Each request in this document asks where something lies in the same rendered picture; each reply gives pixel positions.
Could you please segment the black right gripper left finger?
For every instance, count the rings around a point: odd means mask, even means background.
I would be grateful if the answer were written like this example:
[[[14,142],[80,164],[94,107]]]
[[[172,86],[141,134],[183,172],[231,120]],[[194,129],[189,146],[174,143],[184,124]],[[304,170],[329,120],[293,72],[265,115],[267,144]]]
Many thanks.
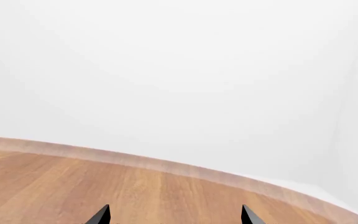
[[[109,205],[103,206],[85,224],[110,224],[111,212]]]

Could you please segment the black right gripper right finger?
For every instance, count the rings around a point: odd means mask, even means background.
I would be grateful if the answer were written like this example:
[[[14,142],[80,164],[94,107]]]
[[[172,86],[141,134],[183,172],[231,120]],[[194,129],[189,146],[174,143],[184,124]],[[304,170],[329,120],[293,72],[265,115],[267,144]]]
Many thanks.
[[[242,224],[266,224],[247,205],[242,205],[241,223]]]

